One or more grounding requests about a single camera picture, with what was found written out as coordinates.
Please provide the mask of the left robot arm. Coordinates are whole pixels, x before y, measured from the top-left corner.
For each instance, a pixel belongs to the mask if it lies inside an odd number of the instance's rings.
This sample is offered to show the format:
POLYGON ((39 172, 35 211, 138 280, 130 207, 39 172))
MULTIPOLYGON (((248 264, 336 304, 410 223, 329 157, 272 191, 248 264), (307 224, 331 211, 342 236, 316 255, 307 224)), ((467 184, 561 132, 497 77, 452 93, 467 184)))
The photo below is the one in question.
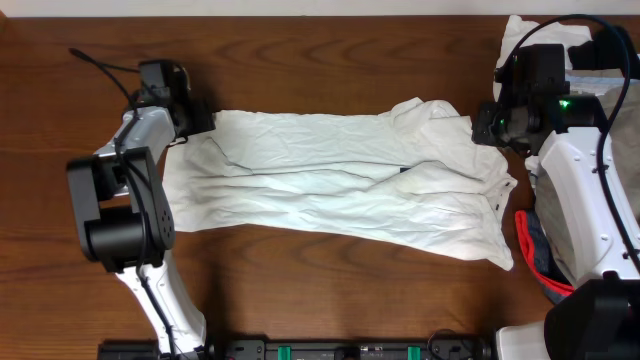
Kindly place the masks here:
POLYGON ((143 84, 114 138, 72 160, 66 173, 85 257, 115 275, 139 302, 156 337, 108 340, 100 359, 210 359, 206 319, 178 273, 175 226, 157 162, 176 139, 213 129, 189 90, 143 84))

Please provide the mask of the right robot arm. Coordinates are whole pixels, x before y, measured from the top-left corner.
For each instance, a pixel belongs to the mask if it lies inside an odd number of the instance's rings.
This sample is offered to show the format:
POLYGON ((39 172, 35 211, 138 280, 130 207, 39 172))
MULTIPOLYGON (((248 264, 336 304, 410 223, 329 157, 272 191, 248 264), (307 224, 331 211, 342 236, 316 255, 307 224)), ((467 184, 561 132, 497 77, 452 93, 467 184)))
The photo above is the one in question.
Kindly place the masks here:
POLYGON ((636 359, 639 232, 612 159, 608 121, 594 96, 482 104, 476 144, 528 150, 559 200, 575 264, 574 291, 544 320, 500 329, 498 359, 636 359))

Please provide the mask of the white t-shirt with black tag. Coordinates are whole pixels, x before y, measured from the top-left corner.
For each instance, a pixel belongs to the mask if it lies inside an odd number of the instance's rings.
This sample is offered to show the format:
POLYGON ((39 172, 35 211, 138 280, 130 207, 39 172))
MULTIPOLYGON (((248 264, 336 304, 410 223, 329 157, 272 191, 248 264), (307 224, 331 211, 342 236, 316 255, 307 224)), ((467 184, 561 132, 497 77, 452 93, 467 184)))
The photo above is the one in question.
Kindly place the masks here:
POLYGON ((181 232, 252 224, 513 266, 501 227, 516 181, 446 101, 355 116, 224 110, 215 120, 166 156, 181 232))

